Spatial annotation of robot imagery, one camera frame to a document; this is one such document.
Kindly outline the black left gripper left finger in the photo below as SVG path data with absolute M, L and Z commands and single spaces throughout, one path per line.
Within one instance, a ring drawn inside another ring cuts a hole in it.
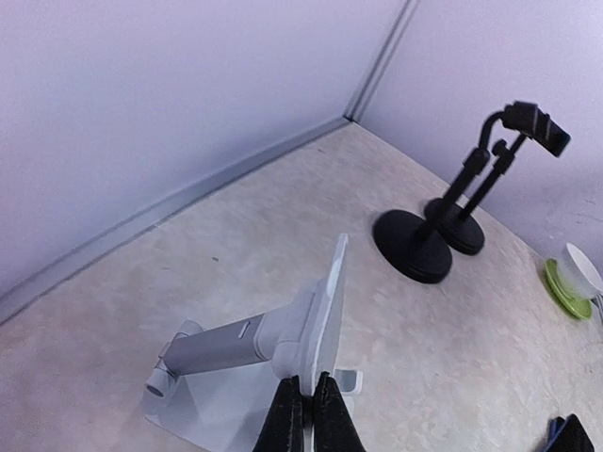
M 298 376 L 282 379 L 253 452 L 302 452 L 303 401 Z

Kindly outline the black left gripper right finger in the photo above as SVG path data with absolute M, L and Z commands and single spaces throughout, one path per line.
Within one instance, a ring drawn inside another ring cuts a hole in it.
M 336 380 L 320 374 L 313 395 L 314 450 L 365 452 Z

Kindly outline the white folding phone stand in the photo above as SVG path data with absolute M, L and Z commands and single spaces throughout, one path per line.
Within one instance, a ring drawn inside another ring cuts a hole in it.
M 145 383 L 145 418 L 207 451 L 249 451 L 282 379 L 298 378 L 309 397 L 327 372 L 351 408 L 363 375 L 335 366 L 348 244 L 341 234 L 326 275 L 282 307 L 210 330 L 185 321 Z

